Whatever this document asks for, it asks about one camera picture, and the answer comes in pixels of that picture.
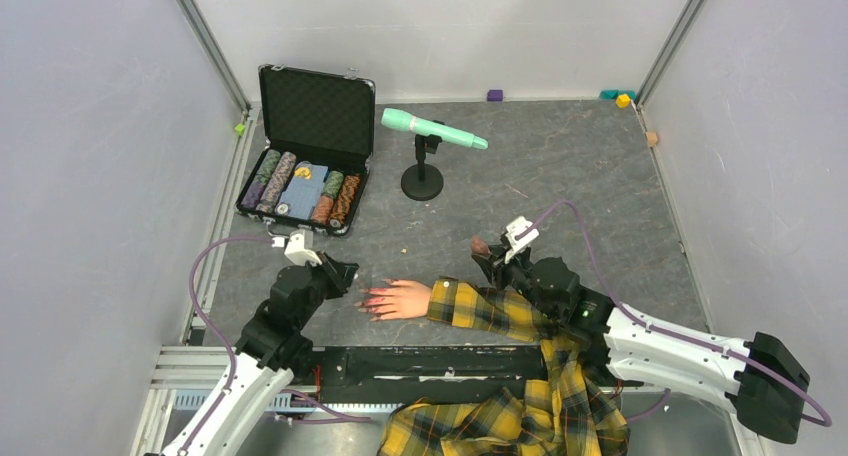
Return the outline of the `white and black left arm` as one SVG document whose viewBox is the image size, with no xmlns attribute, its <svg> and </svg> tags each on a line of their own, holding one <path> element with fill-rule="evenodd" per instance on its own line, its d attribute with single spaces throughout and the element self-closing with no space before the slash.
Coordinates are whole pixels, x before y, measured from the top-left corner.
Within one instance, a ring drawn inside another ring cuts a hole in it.
<svg viewBox="0 0 848 456">
<path fill-rule="evenodd" d="M 316 310 L 340 298 L 359 265 L 320 253 L 317 265 L 281 269 L 246 323 L 229 362 L 201 407 L 161 455 L 235 455 L 274 398 L 314 370 L 313 343 L 302 335 Z"/>
</svg>

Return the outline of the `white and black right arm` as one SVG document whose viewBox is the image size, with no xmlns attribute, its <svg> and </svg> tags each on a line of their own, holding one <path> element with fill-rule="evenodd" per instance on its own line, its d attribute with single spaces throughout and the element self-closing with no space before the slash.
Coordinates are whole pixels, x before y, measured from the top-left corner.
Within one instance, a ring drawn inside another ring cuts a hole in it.
<svg viewBox="0 0 848 456">
<path fill-rule="evenodd" d="M 562 259 L 531 262 L 529 255 L 508 258 L 496 246 L 472 258 L 495 288 L 515 290 L 540 312 L 552 325 L 549 335 L 577 343 L 585 381 L 617 379 L 683 393 L 728 411 L 764 438 L 796 443 L 810 377 L 780 339 L 708 334 L 617 306 L 582 285 Z"/>
</svg>

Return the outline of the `pink nail polish bottle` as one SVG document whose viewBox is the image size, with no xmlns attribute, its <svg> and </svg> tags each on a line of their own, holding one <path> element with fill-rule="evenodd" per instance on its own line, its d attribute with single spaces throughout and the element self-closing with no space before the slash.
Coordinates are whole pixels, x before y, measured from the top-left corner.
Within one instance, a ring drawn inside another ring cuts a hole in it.
<svg viewBox="0 0 848 456">
<path fill-rule="evenodd" d="M 472 255 L 488 257 L 491 254 L 489 245 L 479 236 L 473 236 L 470 242 Z"/>
</svg>

